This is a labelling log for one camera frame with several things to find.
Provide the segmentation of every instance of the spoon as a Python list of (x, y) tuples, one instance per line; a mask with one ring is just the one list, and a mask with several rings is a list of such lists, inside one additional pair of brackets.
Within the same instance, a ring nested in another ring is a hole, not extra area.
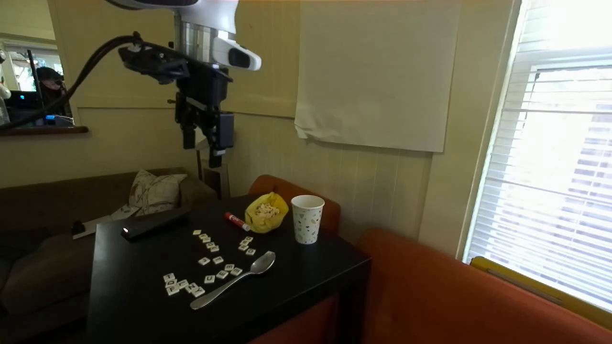
[(190, 307), (192, 309), (201, 309), (205, 305), (209, 305), (211, 301), (215, 301), (220, 294), (224, 294), (224, 290), (228, 290), (232, 284), (236, 284), (238, 280), (245, 278), (247, 275), (263, 275), (264, 271), (268, 271), (276, 261), (276, 252), (268, 250), (264, 252), (261, 257), (257, 257), (253, 263), (251, 263), (251, 269), (245, 271), (243, 275), (228, 280), (226, 284), (215, 288), (211, 294), (203, 294), (199, 298), (196, 298)]

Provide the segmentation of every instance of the paper cup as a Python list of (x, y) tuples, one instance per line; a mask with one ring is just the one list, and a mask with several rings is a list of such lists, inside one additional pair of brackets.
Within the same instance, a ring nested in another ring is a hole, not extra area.
[(295, 240), (314, 244), (320, 236), (320, 225), (326, 200), (316, 194), (297, 194), (291, 198)]

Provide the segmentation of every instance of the yellow bag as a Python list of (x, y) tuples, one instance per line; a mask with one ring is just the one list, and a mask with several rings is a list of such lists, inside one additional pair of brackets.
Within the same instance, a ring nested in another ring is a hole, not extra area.
[(261, 194), (245, 210), (245, 219), (255, 233), (268, 233), (282, 225), (289, 206), (278, 192)]

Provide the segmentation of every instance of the black remote control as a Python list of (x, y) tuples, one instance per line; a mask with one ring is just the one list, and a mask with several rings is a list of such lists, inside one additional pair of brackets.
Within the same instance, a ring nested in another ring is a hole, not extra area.
[(150, 213), (150, 215), (142, 215), (142, 217), (131, 217), (121, 227), (121, 234), (129, 240), (136, 240), (136, 238), (144, 236), (146, 233), (152, 233), (161, 227), (171, 227), (169, 223), (175, 223), (178, 219), (188, 219), (188, 217), (190, 217), (188, 208)]

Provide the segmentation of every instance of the tabletop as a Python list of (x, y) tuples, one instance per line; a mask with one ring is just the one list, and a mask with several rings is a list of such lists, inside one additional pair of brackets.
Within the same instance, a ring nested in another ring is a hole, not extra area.
[[(121, 234), (123, 223), (100, 227), (87, 340), (106, 344), (245, 342), (333, 292), (343, 296), (347, 290), (351, 296), (349, 290), (366, 288), (370, 257), (335, 234), (320, 233), (316, 244), (295, 242), (291, 212), (280, 229), (266, 234), (245, 233), (224, 219), (228, 210), (242, 215), (251, 200), (251, 196), (240, 196), (205, 204), (192, 210), (188, 219), (163, 225), (138, 240), (127, 240)], [(194, 234), (196, 229), (207, 233), (219, 252), (211, 252), (211, 246)], [(242, 248), (247, 236), (253, 236), (247, 246), (255, 250), (249, 254)], [(240, 280), (203, 309), (190, 307), (194, 296), (186, 290), (167, 294), (163, 278), (167, 273), (215, 290), (224, 280), (217, 277), (215, 284), (205, 284), (205, 275), (215, 275), (226, 263), (247, 271), (251, 261), (266, 250), (278, 256), (270, 271)], [(356, 303), (356, 309), (345, 311), (356, 315), (341, 324), (360, 322), (360, 309), (362, 303)]]

